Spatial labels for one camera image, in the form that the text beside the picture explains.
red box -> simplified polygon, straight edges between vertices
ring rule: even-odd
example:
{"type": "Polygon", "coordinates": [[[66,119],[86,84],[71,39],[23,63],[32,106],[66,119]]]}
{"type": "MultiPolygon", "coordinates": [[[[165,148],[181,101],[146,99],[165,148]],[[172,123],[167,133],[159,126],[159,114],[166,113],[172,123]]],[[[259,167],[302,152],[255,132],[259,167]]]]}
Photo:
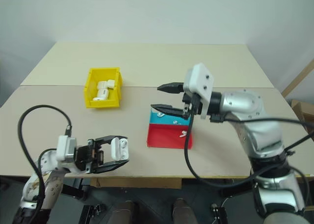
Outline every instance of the red box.
{"type": "MultiPolygon", "coordinates": [[[[184,149],[185,137],[180,135],[187,129],[188,125],[149,124],[147,146],[184,149]]],[[[188,148],[192,148],[192,134],[190,134],[188,148]]]]}

tabletop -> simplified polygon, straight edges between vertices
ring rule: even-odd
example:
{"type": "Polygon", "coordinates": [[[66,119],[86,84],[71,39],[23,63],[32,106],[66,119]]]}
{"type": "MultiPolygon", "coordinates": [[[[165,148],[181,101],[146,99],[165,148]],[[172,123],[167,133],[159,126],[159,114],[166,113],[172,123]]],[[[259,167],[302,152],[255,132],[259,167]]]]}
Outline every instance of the tabletop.
{"type": "MultiPolygon", "coordinates": [[[[247,89],[261,95],[268,114],[296,119],[276,89],[247,89]]],[[[219,92],[235,90],[237,88],[214,89],[219,92]]],[[[69,115],[73,124],[72,136],[77,138],[81,146],[86,145],[87,139],[106,135],[129,138],[129,163],[112,172],[84,176],[192,177],[182,149],[148,148],[146,145],[150,104],[166,103],[182,107],[182,94],[166,94],[153,87],[122,87],[122,96],[119,108],[87,109],[83,100],[83,86],[20,86],[0,108],[0,174],[29,176],[32,173],[18,141],[17,122],[29,107],[51,104],[69,115]]],[[[66,124],[63,116],[51,109],[31,112],[23,125],[23,135],[31,156],[35,159],[44,149],[55,148],[66,124]]],[[[281,125],[286,146],[306,135],[299,125],[281,125]]],[[[189,157],[200,176],[238,177],[249,174],[249,160],[229,123],[210,123],[208,119],[201,120],[197,116],[192,135],[194,142],[189,157]]],[[[109,146],[103,148],[105,160],[111,160],[107,153],[109,146]]],[[[296,148],[296,154],[289,158],[289,162],[307,175],[314,174],[313,154],[314,142],[308,140],[296,148]]]]}
{"type": "Polygon", "coordinates": [[[182,82],[203,62],[215,87],[273,88],[246,45],[56,43],[22,85],[79,85],[90,68],[120,67],[123,85],[182,82]]]}

yellow plastic container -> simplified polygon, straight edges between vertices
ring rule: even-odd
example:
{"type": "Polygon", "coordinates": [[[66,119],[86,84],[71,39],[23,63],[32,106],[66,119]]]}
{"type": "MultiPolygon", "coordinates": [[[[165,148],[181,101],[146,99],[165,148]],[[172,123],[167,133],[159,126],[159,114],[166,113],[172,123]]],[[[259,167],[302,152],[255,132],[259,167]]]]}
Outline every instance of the yellow plastic container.
{"type": "Polygon", "coordinates": [[[86,85],[84,87],[84,98],[86,108],[109,108],[119,107],[121,99],[122,77],[120,68],[91,68],[89,70],[86,85]],[[97,96],[97,84],[99,81],[114,79],[114,88],[109,89],[107,100],[93,100],[97,96]]]}

person's foot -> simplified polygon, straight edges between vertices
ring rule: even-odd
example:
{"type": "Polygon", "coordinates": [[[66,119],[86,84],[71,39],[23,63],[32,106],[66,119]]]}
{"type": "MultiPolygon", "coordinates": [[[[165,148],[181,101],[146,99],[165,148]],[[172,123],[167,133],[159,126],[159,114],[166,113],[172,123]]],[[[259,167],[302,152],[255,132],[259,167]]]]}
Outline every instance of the person's foot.
{"type": "Polygon", "coordinates": [[[183,199],[177,199],[174,202],[172,218],[174,224],[197,224],[193,210],[183,199]]]}
{"type": "Polygon", "coordinates": [[[136,204],[133,201],[125,201],[115,206],[107,224],[132,224],[134,223],[136,204]]]}

black cable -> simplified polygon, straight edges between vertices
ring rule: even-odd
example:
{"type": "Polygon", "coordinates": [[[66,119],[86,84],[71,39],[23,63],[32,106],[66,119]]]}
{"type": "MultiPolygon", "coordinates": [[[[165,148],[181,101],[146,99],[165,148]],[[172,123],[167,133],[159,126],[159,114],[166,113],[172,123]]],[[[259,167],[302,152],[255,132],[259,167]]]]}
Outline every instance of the black cable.
{"type": "Polygon", "coordinates": [[[197,173],[193,170],[191,164],[190,164],[190,161],[189,161],[189,158],[188,158],[188,141],[189,141],[189,138],[190,138],[190,134],[191,134],[191,131],[192,131],[192,125],[193,125],[193,120],[194,120],[194,115],[192,114],[191,115],[191,118],[190,118],[190,123],[189,123],[189,126],[188,126],[188,130],[187,130],[187,133],[186,133],[186,137],[185,137],[185,143],[184,143],[184,157],[185,157],[185,162],[186,162],[186,165],[187,167],[189,168],[189,170],[191,171],[191,173],[202,183],[206,184],[206,185],[209,185],[209,186],[213,186],[213,187],[217,187],[217,188],[231,188],[231,187],[236,187],[238,185],[242,185],[243,183],[246,183],[246,182],[249,182],[249,181],[253,181],[254,178],[256,178],[257,176],[271,170],[271,169],[274,169],[274,168],[277,168],[277,167],[280,167],[280,165],[270,165],[270,166],[267,166],[261,170],[258,170],[256,172],[254,172],[252,175],[250,175],[249,177],[243,179],[242,181],[239,181],[237,183],[234,183],[234,184],[218,184],[218,183],[213,183],[213,182],[210,182],[210,181],[207,181],[203,178],[201,178],[200,176],[197,175],[197,173]]]}
{"type": "Polygon", "coordinates": [[[40,156],[38,157],[38,168],[39,168],[40,175],[42,175],[42,172],[41,172],[41,159],[42,159],[43,155],[46,152],[51,151],[51,150],[57,150],[57,149],[56,148],[54,148],[54,149],[46,149],[43,152],[41,152],[40,156]]]}
{"type": "Polygon", "coordinates": [[[27,151],[27,148],[26,148],[26,145],[25,145],[25,142],[24,142],[24,139],[23,139],[23,135],[22,135],[22,124],[23,124],[23,121],[26,117],[27,114],[29,114],[31,111],[35,110],[35,109],[38,109],[38,108],[50,108],[50,109],[54,109],[58,112],[60,112],[62,115],[64,115],[64,117],[67,119],[68,121],[68,126],[67,126],[67,129],[66,129],[66,134],[67,135],[71,135],[71,129],[72,129],[72,124],[71,124],[71,120],[70,118],[66,115],[66,113],[64,113],[62,110],[54,107],[54,106],[51,106],[51,105],[36,105],[36,106],[33,106],[31,107],[30,109],[26,110],[20,117],[19,119],[19,122],[18,122],[18,137],[19,137],[19,141],[20,141],[20,144],[21,144],[21,147],[22,147],[22,150],[27,158],[27,160],[29,161],[30,165],[32,166],[32,168],[34,169],[38,179],[39,179],[39,188],[38,188],[38,197],[37,197],[37,205],[36,205],[36,209],[35,209],[35,212],[33,214],[33,216],[31,217],[31,219],[29,220],[29,224],[33,222],[33,220],[35,219],[35,217],[38,215],[42,205],[43,205],[43,201],[44,201],[44,198],[45,198],[45,183],[44,183],[44,180],[41,176],[41,171],[36,167],[35,163],[33,162],[32,158],[30,157],[28,151],[27,151]]]}
{"type": "Polygon", "coordinates": [[[305,177],[305,175],[297,168],[293,167],[293,166],[289,166],[292,170],[295,170],[298,174],[300,174],[300,176],[302,177],[303,183],[304,183],[304,204],[305,207],[308,205],[308,201],[310,198],[310,185],[309,185],[309,181],[308,179],[305,177]]]}
{"type": "MultiPolygon", "coordinates": [[[[314,128],[313,123],[309,122],[302,122],[299,120],[292,120],[292,119],[284,119],[284,118],[261,118],[261,119],[252,119],[252,120],[234,120],[234,119],[224,119],[224,121],[232,122],[232,123],[250,123],[250,122],[261,122],[261,121],[279,121],[279,122],[286,122],[286,123],[292,123],[292,124],[301,124],[303,126],[307,126],[310,128],[314,128]]],[[[301,144],[302,142],[312,138],[314,136],[314,131],[310,134],[302,137],[300,140],[296,141],[295,143],[291,144],[290,146],[285,148],[285,152],[291,150],[292,148],[296,147],[297,145],[301,144]]]]}
{"type": "Polygon", "coordinates": [[[314,137],[314,131],[310,134],[306,135],[305,137],[302,137],[300,140],[296,141],[295,143],[291,144],[290,146],[285,148],[285,151],[291,150],[292,148],[296,147],[297,145],[301,144],[302,142],[314,137]]]}

